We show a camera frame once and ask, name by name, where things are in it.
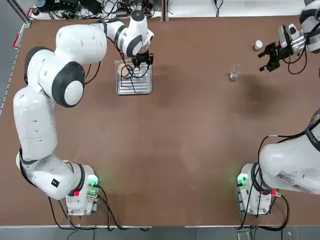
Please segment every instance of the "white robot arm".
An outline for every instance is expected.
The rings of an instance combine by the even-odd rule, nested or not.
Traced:
[[[288,32],[284,25],[278,28],[279,42],[266,45],[258,55],[259,58],[269,55],[268,63],[260,67],[260,71],[271,72],[280,67],[280,60],[285,61],[290,56],[302,55],[306,51],[320,53],[320,0],[308,4],[302,10],[299,21],[301,30],[294,24],[288,26]]]
[[[279,44],[267,45],[263,53],[270,55],[269,72],[280,66],[279,60],[309,50],[320,53],[320,0],[310,3],[300,15],[302,30],[289,26],[278,30]],[[259,164],[248,163],[237,177],[240,210],[244,214],[269,213],[272,190],[282,189],[320,194],[320,109],[313,115],[305,131],[283,141],[268,144],[259,153]]]
[[[98,63],[105,57],[107,38],[126,56],[134,57],[148,51],[153,36],[145,14],[133,11],[128,27],[118,20],[65,26],[56,34],[54,51],[35,47],[27,54],[27,86],[13,99],[21,145],[16,164],[25,179],[47,196],[66,198],[69,215],[96,212],[99,181],[90,166],[62,161],[54,155],[54,105],[72,108],[81,101],[86,78],[82,65]]]

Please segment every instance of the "cable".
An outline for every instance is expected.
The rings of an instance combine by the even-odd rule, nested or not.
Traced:
[[[277,200],[277,198],[276,198],[276,197],[274,197],[274,199],[273,199],[272,203],[270,204],[269,210],[266,212],[266,214],[265,214],[265,215],[267,215],[267,214],[269,214],[269,213],[271,212],[271,209],[272,209],[273,205],[275,204],[276,200]]]
[[[87,85],[88,83],[92,82],[92,80],[94,80],[96,78],[96,76],[98,75],[99,69],[100,69],[100,65],[101,65],[101,61],[98,63],[98,68],[97,68],[93,78],[91,78],[89,81],[85,82],[84,85]]]
[[[111,211],[111,208],[110,208],[110,206],[109,206],[109,204],[108,204],[108,202],[107,202],[107,196],[106,196],[105,190],[104,190],[101,186],[100,186],[99,188],[103,191],[103,194],[104,194],[106,200],[105,200],[103,197],[101,197],[100,195],[98,195],[98,198],[100,198],[100,199],[104,202],[104,204],[105,204],[105,206],[106,206],[106,208],[107,208],[107,211],[110,212],[111,217],[112,217],[112,219],[113,219],[116,227],[117,227],[118,229],[120,229],[120,230],[128,230],[128,229],[130,229],[129,227],[122,227],[122,226],[120,226],[120,225],[118,224],[118,222],[117,222],[117,220],[116,220],[116,218],[115,218],[113,212]]]
[[[289,218],[290,218],[289,202],[288,202],[287,198],[285,196],[283,196],[282,194],[280,197],[284,200],[285,205],[286,205],[286,217],[285,217],[284,223],[280,227],[260,226],[260,228],[267,230],[267,231],[278,232],[278,231],[282,231],[283,229],[285,229],[285,227],[288,225]]]
[[[259,228],[259,226],[254,230],[253,240],[255,240],[255,239],[256,239],[256,232],[257,232],[258,228]]]
[[[307,63],[308,63],[308,57],[307,57],[306,47],[307,47],[307,46],[304,45],[304,48],[303,48],[304,59],[305,59],[303,68],[302,68],[300,71],[298,71],[298,72],[292,72],[292,71],[290,70],[290,64],[292,64],[292,63],[289,61],[289,63],[288,63],[288,72],[289,72],[290,74],[292,74],[292,75],[297,75],[297,74],[302,73],[302,72],[306,69],[306,66],[307,66]]]
[[[72,234],[77,233],[78,231],[79,231],[79,230],[75,230],[75,231],[71,232],[71,233],[69,234],[69,236],[66,238],[66,240],[69,240],[70,236],[71,236]]]
[[[218,7],[218,5],[217,5],[217,0],[214,0],[214,5],[215,5],[215,8],[216,8],[216,14],[215,14],[215,17],[217,18],[217,17],[219,17],[219,14],[220,14],[220,8],[221,8],[221,6],[222,6],[222,4],[224,4],[224,0],[222,0],[222,2],[221,2],[221,4],[219,5],[219,7]]]
[[[54,222],[58,226],[58,228],[63,229],[63,230],[73,230],[72,228],[62,227],[62,226],[59,225],[59,223],[57,222],[57,219],[56,219],[55,212],[54,212],[54,207],[52,206],[51,198],[49,196],[48,196],[48,199],[49,199],[49,203],[50,203],[51,212],[52,212],[52,216],[53,216]]]
[[[291,60],[290,60],[290,57],[291,57],[291,56],[289,56],[289,61],[286,61],[285,59],[282,59],[282,60],[283,60],[286,64],[295,64],[295,63],[298,62],[298,61],[301,59],[301,57],[304,55],[304,52],[306,51],[306,45],[304,45],[304,46],[305,46],[305,47],[303,48],[300,56],[299,56],[296,60],[291,61]]]
[[[90,69],[91,69],[91,63],[89,65],[89,69],[88,69],[88,72],[86,73],[85,77],[88,77],[89,73],[90,73]]]
[[[99,186],[99,188],[102,190],[102,192],[103,192],[103,195],[104,195],[104,199],[105,199],[105,201],[108,203],[108,199],[107,199],[107,194],[106,194],[106,192],[105,192],[105,190],[101,187],[101,186]],[[108,217],[108,223],[107,223],[107,230],[108,231],[113,231],[114,230],[114,228],[110,228],[110,222],[109,222],[109,211],[107,211],[107,217]]]

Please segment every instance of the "black cable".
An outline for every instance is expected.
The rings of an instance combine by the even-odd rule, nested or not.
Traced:
[[[303,48],[303,50],[304,50],[304,59],[305,59],[303,68],[302,68],[300,71],[298,71],[298,72],[292,72],[292,71],[290,70],[290,64],[292,64],[292,63],[289,61],[289,63],[288,63],[288,72],[289,72],[290,74],[292,74],[292,75],[297,75],[297,74],[302,73],[302,72],[306,69],[306,66],[307,66],[307,63],[308,63],[308,57],[307,57],[307,51],[306,51],[305,49],[306,49],[306,45],[305,45],[304,48]]]
[[[119,0],[116,0],[115,3],[113,3],[113,6],[112,6],[112,8],[111,8],[111,10],[110,10],[109,13],[106,13],[106,12],[105,12],[105,13],[107,14],[107,16],[106,16],[105,18],[109,18],[110,14],[114,11],[114,9],[115,9],[118,1],[119,1]]]
[[[274,197],[274,199],[273,199],[272,203],[270,204],[269,210],[266,212],[266,215],[267,215],[267,214],[269,214],[269,213],[271,212],[271,209],[272,209],[273,205],[275,204],[276,200],[277,200],[277,198],[276,198],[276,197]]]
[[[299,56],[296,60],[290,61],[290,58],[289,58],[289,61],[286,61],[285,59],[282,59],[282,60],[283,60],[286,64],[295,64],[296,62],[298,62],[298,61],[301,59],[301,57],[304,55],[304,52],[306,52],[306,45],[304,45],[304,48],[303,48],[300,56]]]
[[[260,178],[260,189],[262,188],[262,178]],[[256,210],[256,216],[259,216],[259,209],[260,209],[260,201],[261,201],[261,190],[259,191],[259,202],[258,202],[258,208]]]
[[[69,236],[66,238],[66,240],[69,240],[70,236],[71,236],[72,234],[77,233],[78,231],[79,231],[79,230],[75,230],[75,231],[71,232],[71,233],[69,234]]]
[[[219,5],[219,7],[218,7],[218,5],[217,5],[217,0],[214,0],[214,5],[215,5],[215,8],[216,8],[215,17],[219,17],[219,14],[220,14],[219,11],[220,11],[220,8],[221,8],[222,4],[224,4],[224,0],[222,0],[222,2],[221,2],[221,4]]]
[[[255,240],[255,239],[256,239],[256,232],[257,232],[258,228],[259,228],[259,226],[254,230],[253,240]]]
[[[54,212],[54,207],[52,206],[51,198],[49,196],[48,196],[48,199],[49,199],[49,203],[50,203],[51,212],[52,212],[52,216],[53,216],[54,222],[58,226],[58,228],[63,229],[63,230],[73,230],[70,227],[62,227],[62,226],[59,225],[59,223],[57,222],[57,219],[56,219],[55,212]]]
[[[93,78],[91,78],[89,81],[85,82],[84,85],[87,85],[88,83],[90,83],[92,80],[94,80],[96,78],[96,76],[98,75],[99,69],[100,69],[100,65],[101,65],[101,61],[98,64],[98,68],[97,68]]]
[[[89,69],[88,69],[88,72],[86,73],[85,77],[88,77],[89,73],[90,73],[90,69],[91,69],[91,63],[89,65]]]
[[[111,211],[111,208],[109,207],[109,204],[107,203],[107,201],[106,201],[103,197],[101,197],[100,195],[98,195],[98,198],[100,198],[100,199],[104,202],[107,210],[108,210],[108,211],[110,212],[110,214],[111,214],[111,217],[112,217],[112,219],[113,219],[113,221],[114,221],[114,224],[116,225],[116,227],[117,227],[118,229],[120,229],[120,230],[128,230],[128,229],[130,229],[129,227],[122,227],[122,226],[120,226],[120,225],[118,224],[118,222],[117,222],[117,220],[116,220],[113,212]]]
[[[286,205],[286,216],[285,216],[285,220],[284,220],[283,224],[280,227],[260,226],[260,228],[267,230],[267,231],[272,231],[272,232],[282,231],[283,229],[286,228],[286,226],[288,225],[288,222],[289,222],[289,218],[290,218],[290,206],[289,206],[289,202],[285,196],[283,196],[281,194],[281,198],[284,200],[285,205]]]
[[[108,203],[107,194],[106,194],[105,190],[104,190],[101,186],[99,186],[99,188],[102,190],[103,195],[104,195],[104,199],[105,199],[105,201]],[[109,211],[107,210],[107,217],[108,217],[108,220],[107,220],[107,230],[111,232],[111,231],[114,230],[114,228],[110,228],[109,216],[110,216],[110,214],[109,214]]]

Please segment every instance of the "table surface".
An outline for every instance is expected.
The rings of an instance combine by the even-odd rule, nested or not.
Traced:
[[[152,93],[116,94],[114,61],[121,58],[108,43],[81,103],[55,108],[55,154],[92,166],[122,225],[240,225],[235,177],[242,166],[257,161],[264,136],[300,132],[319,107],[316,55],[308,54],[303,73],[290,75],[283,63],[274,72],[259,72],[268,59],[258,59],[253,51],[255,40],[277,40],[279,25],[297,21],[293,16],[148,21],[155,35]],[[54,50],[58,29],[78,23],[88,21],[34,20],[23,33],[0,116],[0,226],[55,224],[48,198],[23,179],[15,164],[19,139],[13,97],[25,86],[27,52],[35,46]],[[236,82],[228,80],[233,64],[242,67]],[[292,71],[302,66],[298,62]],[[320,196],[282,193],[290,203],[289,224],[320,225]],[[54,209],[59,223],[66,224],[56,201]],[[248,217],[246,223],[280,225],[284,209],[278,200],[271,215]],[[107,217],[100,207],[98,216],[74,222],[106,225]]]

